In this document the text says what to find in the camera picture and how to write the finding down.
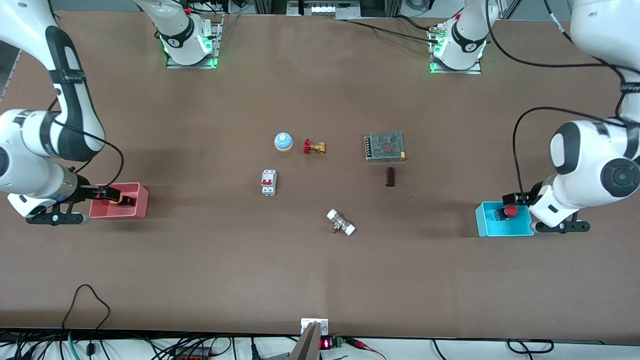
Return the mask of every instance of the white cap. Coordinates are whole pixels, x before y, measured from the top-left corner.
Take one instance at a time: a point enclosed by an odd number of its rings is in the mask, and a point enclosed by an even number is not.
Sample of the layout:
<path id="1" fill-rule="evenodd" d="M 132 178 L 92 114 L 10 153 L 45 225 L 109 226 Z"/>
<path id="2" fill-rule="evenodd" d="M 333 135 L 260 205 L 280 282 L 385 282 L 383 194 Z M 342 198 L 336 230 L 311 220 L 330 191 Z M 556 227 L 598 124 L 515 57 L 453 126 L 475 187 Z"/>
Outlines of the white cap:
<path id="1" fill-rule="evenodd" d="M 356 227 L 353 226 L 353 224 L 349 225 L 347 227 L 347 229 L 344 231 L 345 234 L 351 236 L 351 234 L 353 234 L 353 232 L 356 231 Z"/>
<path id="2" fill-rule="evenodd" d="M 336 215 L 338 215 L 338 211 L 336 211 L 336 209 L 331 209 L 331 211 L 329 211 L 329 214 L 327 214 L 326 217 L 328 217 L 329 220 L 333 220 L 333 218 L 335 218 Z"/>

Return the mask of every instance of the brown tabletop surface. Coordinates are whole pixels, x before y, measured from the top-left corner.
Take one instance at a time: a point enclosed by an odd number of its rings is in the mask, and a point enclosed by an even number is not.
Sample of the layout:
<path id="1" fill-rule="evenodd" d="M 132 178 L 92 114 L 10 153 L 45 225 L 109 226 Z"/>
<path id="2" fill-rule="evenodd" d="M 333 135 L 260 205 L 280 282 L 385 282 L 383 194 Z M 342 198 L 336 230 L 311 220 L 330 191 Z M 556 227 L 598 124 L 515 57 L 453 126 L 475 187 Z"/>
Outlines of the brown tabletop surface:
<path id="1" fill-rule="evenodd" d="M 1 201 L 0 324 L 59 326 L 88 283 L 117 329 L 295 333 L 300 318 L 370 336 L 640 340 L 640 197 L 580 212 L 585 234 L 484 238 L 474 209 L 517 189 L 511 132 L 534 106 L 611 115 L 607 69 L 541 69 L 494 45 L 483 74 L 430 74 L 423 42 L 324 17 L 244 16 L 215 70 L 166 70 L 142 13 L 60 13 L 76 44 L 119 182 L 148 188 L 146 220 L 27 225 Z M 378 26 L 423 36 L 396 19 Z M 433 20 L 423 20 L 428 24 Z M 500 21 L 513 54 L 590 61 L 551 22 Z M 46 109 L 45 69 L 22 54 L 0 111 Z M 553 172 L 547 145 L 570 115 L 533 113 L 526 188 Z M 294 149 L 278 152 L 287 131 Z M 408 160 L 364 159 L 371 131 L 402 131 Z M 305 138 L 327 153 L 302 153 Z M 83 174 L 108 181 L 105 148 Z M 260 192 L 278 171 L 275 197 Z M 358 227 L 331 234 L 335 208 Z M 88 204 L 78 209 L 88 211 Z M 68 326 L 104 309 L 82 292 Z"/>

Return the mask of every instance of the pink tray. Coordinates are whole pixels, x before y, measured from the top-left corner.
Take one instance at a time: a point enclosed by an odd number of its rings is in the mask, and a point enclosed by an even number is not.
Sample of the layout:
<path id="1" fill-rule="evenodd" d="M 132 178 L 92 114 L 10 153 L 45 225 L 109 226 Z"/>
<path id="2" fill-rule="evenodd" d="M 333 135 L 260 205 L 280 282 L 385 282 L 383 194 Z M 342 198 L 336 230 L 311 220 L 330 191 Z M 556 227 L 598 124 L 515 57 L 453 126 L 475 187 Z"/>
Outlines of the pink tray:
<path id="1" fill-rule="evenodd" d="M 111 184 L 111 187 L 121 191 L 122 195 L 136 199 L 131 208 L 121 208 L 110 203 L 108 200 L 91 200 L 89 209 L 90 218 L 101 218 L 104 220 L 128 220 L 145 218 L 147 216 L 147 201 L 149 191 L 140 183 L 119 183 Z"/>

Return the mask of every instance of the light blue tray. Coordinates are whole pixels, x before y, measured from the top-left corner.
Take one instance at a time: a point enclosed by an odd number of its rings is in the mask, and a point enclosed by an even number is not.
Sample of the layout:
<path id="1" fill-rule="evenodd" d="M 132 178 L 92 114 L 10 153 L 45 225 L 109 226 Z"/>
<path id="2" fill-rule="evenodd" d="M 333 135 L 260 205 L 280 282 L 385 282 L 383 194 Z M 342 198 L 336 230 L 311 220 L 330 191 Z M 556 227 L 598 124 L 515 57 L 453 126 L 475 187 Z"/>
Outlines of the light blue tray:
<path id="1" fill-rule="evenodd" d="M 476 209 L 476 223 L 478 235 L 481 238 L 491 236 L 533 236 L 531 214 L 529 208 L 524 205 L 516 205 L 518 214 L 509 220 L 498 221 L 493 212 L 504 205 L 502 201 L 485 201 Z"/>

